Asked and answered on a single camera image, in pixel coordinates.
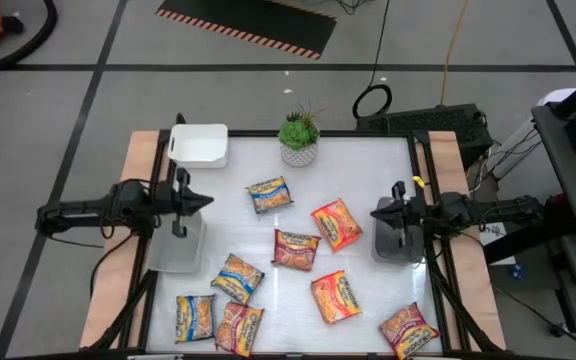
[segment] ramen noodle packet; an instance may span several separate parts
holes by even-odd
[[[264,273],[254,266],[246,264],[233,254],[228,256],[219,275],[210,283],[217,286],[233,299],[246,305],[250,295],[255,291]]]
[[[315,262],[319,236],[301,235],[275,229],[275,256],[271,263],[310,271]]]
[[[263,314],[264,309],[229,302],[217,328],[215,345],[233,354],[250,357]]]
[[[252,197],[252,202],[255,205],[255,212],[257,214],[292,203],[290,191],[283,176],[250,185],[247,189]]]
[[[212,326],[210,296],[177,296],[175,343],[208,339],[215,336]]]
[[[310,283],[310,289],[315,296],[321,316],[328,324],[361,314],[357,299],[343,270],[313,281]]]
[[[363,234],[363,230],[341,199],[320,207],[310,215],[315,219],[323,236],[330,241],[333,252],[352,244]]]
[[[417,303],[399,310],[390,320],[381,324],[379,329],[399,360],[404,360],[439,336],[439,332],[426,323]]]

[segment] potted plant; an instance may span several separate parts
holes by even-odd
[[[286,122],[279,129],[279,144],[281,158],[292,166],[306,166],[317,157],[317,142],[319,141],[319,128],[315,124],[317,115],[299,111],[286,116]]]

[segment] white plastic bowl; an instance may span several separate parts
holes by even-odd
[[[228,160],[228,127],[223,124],[175,125],[168,158],[185,168],[222,168]]]

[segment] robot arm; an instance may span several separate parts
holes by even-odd
[[[445,233],[450,228],[466,228],[491,222],[514,222],[518,224],[540,223],[544,219],[544,207],[531,196],[513,200],[475,202],[468,196],[448,192],[441,194],[438,203],[427,206],[422,194],[403,199],[404,183],[399,181],[392,189],[393,202],[370,213],[394,229],[406,230],[409,226],[430,226]]]
[[[37,210],[35,229],[52,236],[73,227],[125,226],[149,235],[158,227],[160,215],[176,214],[178,223],[179,217],[190,216],[213,201],[188,188],[190,175],[185,169],[178,170],[177,180],[179,191],[165,182],[147,189],[144,181],[131,179],[113,185],[101,199],[46,204]]]

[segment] white tabletop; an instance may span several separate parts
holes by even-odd
[[[193,275],[160,273],[152,310],[147,351],[215,352],[214,340],[175,344],[176,296],[216,293],[215,325],[221,322],[228,295],[210,287],[229,253],[266,273],[249,306],[265,309],[254,353],[392,353],[379,325],[396,311],[417,302],[426,321],[437,327],[426,266],[397,265],[372,258],[374,210],[382,196],[403,180],[414,195],[407,140],[404,138],[322,138],[311,165],[284,164],[276,138],[230,138],[223,169],[190,169],[190,188],[212,196],[202,209],[207,223],[199,271]],[[257,215],[248,185],[284,176],[294,203]],[[322,239],[311,272],[273,266],[274,229],[319,235],[310,216],[341,197],[364,234],[332,254]],[[345,270],[363,313],[326,324],[310,292],[310,282]],[[439,352],[432,340],[423,352]]]

